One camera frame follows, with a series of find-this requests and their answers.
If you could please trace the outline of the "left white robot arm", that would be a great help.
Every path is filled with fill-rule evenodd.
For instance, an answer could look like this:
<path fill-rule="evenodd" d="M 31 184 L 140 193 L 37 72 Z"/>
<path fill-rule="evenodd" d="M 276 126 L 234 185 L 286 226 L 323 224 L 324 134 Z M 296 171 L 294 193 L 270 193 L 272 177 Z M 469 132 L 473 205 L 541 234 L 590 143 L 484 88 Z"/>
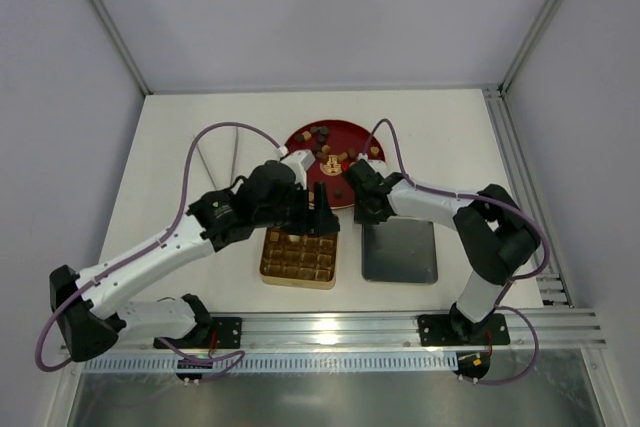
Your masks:
<path fill-rule="evenodd" d="M 259 228 L 296 236 L 339 232 L 326 187 L 306 187 L 306 171 L 268 161 L 227 188 L 209 191 L 180 207 L 174 222 L 154 238 L 101 265 L 49 275 L 53 324 L 73 362 L 96 358 L 126 338 L 200 342 L 211 318 L 202 302 L 185 294 L 134 304 L 132 298 L 177 269 L 245 241 Z"/>

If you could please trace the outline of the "silver square tin lid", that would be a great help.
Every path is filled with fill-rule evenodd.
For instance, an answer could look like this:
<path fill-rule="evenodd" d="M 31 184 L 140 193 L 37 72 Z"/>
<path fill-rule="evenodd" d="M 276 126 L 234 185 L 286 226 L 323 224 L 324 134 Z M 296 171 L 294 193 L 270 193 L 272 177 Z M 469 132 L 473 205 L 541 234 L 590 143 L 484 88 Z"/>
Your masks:
<path fill-rule="evenodd" d="M 362 226 L 362 277 L 369 282 L 424 284 L 438 281 L 432 222 L 392 217 Z"/>

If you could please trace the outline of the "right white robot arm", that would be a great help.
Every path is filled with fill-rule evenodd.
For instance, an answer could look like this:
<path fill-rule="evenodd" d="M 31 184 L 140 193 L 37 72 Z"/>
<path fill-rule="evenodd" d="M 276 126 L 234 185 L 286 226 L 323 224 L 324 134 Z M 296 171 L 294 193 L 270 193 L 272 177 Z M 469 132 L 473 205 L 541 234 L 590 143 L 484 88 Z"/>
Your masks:
<path fill-rule="evenodd" d="M 458 234 L 472 273 L 449 311 L 450 328 L 462 341 L 486 329 L 516 271 L 546 245 L 540 227 L 501 186 L 477 193 L 421 185 L 401 172 L 383 176 L 368 160 L 343 174 L 355 195 L 354 219 L 377 225 L 392 217 L 429 221 Z"/>

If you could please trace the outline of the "metal tweezers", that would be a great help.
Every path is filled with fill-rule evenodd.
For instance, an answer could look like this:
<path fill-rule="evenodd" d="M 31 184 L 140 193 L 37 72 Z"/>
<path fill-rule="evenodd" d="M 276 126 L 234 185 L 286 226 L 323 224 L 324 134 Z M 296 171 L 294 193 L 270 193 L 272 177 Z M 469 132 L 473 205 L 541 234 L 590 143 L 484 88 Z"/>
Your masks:
<path fill-rule="evenodd" d="M 223 127 L 198 140 L 196 156 L 214 190 L 228 187 L 236 178 L 239 144 L 238 127 Z"/>

